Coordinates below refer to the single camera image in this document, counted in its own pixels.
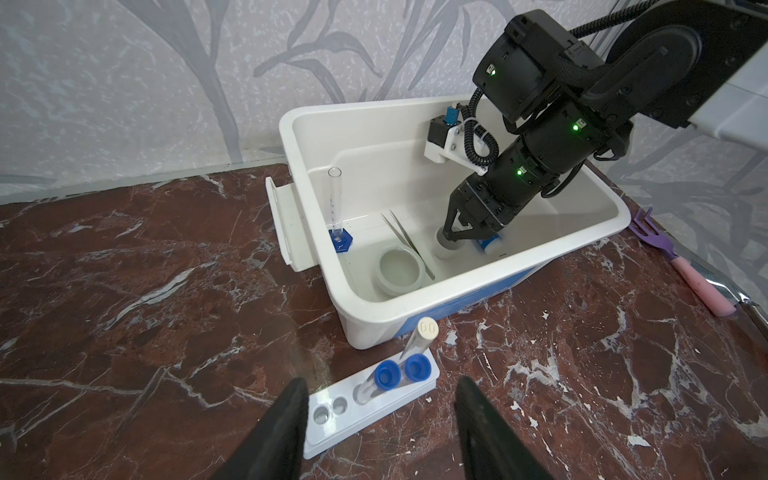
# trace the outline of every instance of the white plastic tub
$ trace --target white plastic tub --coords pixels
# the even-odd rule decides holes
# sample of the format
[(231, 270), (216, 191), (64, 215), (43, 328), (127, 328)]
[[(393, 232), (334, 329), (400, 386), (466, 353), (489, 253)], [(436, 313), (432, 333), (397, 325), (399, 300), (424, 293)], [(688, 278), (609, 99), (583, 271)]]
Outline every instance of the white plastic tub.
[[(623, 230), (630, 221), (624, 202), (583, 169), (549, 200), (536, 197), (501, 232), (505, 257), (491, 258), (474, 243), (450, 260), (432, 253), (434, 232), (445, 219), (449, 194), (471, 171), (424, 156), (429, 120), (468, 97), (335, 104), (297, 108), (280, 121), (294, 184), (267, 191), (287, 264), (296, 271), (317, 263), (346, 338), (357, 349), (413, 330), (423, 316), (441, 319), (500, 293), (550, 260)], [(487, 101), (478, 119), (502, 150), (513, 137)], [(343, 226), (353, 236), (338, 254), (328, 230), (330, 180), (343, 175)], [(435, 273), (423, 288), (391, 298), (374, 282), (374, 262), (399, 241), (381, 218), (392, 210)]]

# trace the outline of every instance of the blue cap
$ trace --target blue cap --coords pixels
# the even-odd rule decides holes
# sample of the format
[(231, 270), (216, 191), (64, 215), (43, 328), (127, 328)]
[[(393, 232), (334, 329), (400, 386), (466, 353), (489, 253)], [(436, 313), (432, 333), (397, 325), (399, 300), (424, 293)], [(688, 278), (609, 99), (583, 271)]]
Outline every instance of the blue cap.
[(432, 364), (421, 353), (414, 353), (402, 364), (402, 371), (411, 382), (423, 382), (432, 374)]
[(477, 240), (477, 243), (478, 243), (478, 245), (480, 246), (480, 248), (482, 248), (483, 250), (485, 250), (485, 248), (486, 248), (488, 245), (490, 245), (490, 244), (491, 244), (491, 242), (493, 242), (494, 240), (500, 240), (500, 239), (501, 239), (501, 237), (500, 237), (499, 235), (497, 235), (497, 234), (495, 234), (495, 233), (494, 233), (494, 234), (493, 234), (493, 237), (491, 237), (491, 238), (489, 238), (489, 239), (487, 239), (487, 240)]
[(458, 123), (458, 108), (448, 107), (445, 112), (445, 123), (452, 127)]
[(376, 386), (385, 392), (400, 385), (401, 378), (400, 367), (393, 360), (384, 360), (373, 373), (373, 381)]

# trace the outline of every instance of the test tube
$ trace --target test tube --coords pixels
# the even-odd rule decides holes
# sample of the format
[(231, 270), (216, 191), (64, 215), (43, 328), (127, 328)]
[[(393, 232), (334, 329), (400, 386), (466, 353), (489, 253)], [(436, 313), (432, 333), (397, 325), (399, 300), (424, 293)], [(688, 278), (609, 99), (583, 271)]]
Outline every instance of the test tube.
[(432, 344), (432, 341), (437, 337), (439, 328), (435, 319), (424, 316), (416, 324), (416, 328), (411, 333), (411, 338), (408, 339), (406, 347), (400, 354), (399, 361), (407, 359), (415, 353), (424, 353)]
[(397, 387), (400, 384), (402, 373), (398, 364), (392, 360), (381, 362), (365, 382), (359, 384), (353, 396), (360, 405), (370, 402), (373, 397)]
[(340, 242), (344, 231), (341, 226), (341, 169), (329, 168), (328, 176), (331, 178), (331, 235), (334, 241)]

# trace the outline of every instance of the pink handle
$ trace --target pink handle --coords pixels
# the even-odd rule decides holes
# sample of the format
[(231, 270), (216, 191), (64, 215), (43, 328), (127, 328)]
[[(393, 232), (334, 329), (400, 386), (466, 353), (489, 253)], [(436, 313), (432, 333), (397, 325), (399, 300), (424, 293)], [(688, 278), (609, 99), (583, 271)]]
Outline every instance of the pink handle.
[(696, 292), (701, 301), (712, 310), (715, 316), (728, 316), (736, 311), (736, 307), (722, 293), (718, 292), (711, 283), (707, 282), (707, 279), (701, 276), (701, 273), (698, 273), (688, 263), (688, 260), (678, 257), (672, 260), (672, 265), (675, 270), (680, 272), (680, 275), (688, 282), (690, 288)]

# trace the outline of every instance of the red marble surface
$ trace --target red marble surface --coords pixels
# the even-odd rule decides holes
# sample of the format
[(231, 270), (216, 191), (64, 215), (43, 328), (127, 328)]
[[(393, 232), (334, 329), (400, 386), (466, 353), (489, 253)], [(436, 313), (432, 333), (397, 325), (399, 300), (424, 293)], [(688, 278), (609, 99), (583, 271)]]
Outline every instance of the red marble surface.
[[(283, 263), (267, 175), (290, 181), (273, 166), (0, 207), (9, 478), (207, 478), (292, 377), (312, 392), (402, 348), (354, 350), (319, 269)], [(463, 478), (460, 375), (555, 478), (759, 478), (768, 356), (745, 319), (711, 316), (624, 231), (441, 320), (438, 388), (303, 478)]]

